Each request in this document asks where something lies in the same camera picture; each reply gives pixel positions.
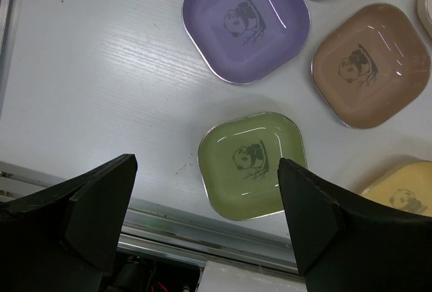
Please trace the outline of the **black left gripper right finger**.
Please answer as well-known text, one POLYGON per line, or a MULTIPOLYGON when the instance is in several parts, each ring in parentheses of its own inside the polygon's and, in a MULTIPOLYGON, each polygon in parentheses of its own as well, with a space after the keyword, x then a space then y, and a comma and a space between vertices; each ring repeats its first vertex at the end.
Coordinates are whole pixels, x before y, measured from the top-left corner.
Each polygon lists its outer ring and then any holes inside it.
POLYGON ((431 218, 385 206, 282 158, 279 190, 308 291, 430 291, 431 218))

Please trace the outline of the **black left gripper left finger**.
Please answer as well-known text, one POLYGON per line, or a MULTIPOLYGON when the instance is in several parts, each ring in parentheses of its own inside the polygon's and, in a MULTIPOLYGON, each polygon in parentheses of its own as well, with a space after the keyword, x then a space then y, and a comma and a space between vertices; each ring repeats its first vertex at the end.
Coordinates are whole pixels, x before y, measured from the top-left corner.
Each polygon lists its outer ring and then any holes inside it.
POLYGON ((2 291, 98 291, 113 269, 138 163, 123 154, 1 203, 2 291))

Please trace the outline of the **yellow square panda plate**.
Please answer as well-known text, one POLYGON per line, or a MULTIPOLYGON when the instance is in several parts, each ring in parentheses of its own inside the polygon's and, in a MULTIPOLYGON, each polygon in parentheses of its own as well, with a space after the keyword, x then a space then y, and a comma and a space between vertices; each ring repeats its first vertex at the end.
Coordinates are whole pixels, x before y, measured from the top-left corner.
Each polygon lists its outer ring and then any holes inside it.
POLYGON ((366 199, 404 212, 431 216, 431 162, 420 160, 394 168, 368 185, 366 199))

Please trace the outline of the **green plate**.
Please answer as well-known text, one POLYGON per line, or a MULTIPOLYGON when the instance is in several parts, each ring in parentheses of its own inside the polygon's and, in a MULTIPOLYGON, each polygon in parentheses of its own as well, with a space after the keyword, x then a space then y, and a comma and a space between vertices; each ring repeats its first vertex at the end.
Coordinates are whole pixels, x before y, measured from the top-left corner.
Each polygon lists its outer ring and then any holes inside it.
POLYGON ((215 212, 231 221, 282 212, 277 179, 281 158, 307 166, 299 127, 280 113, 250 115, 210 129, 197 159, 215 212))

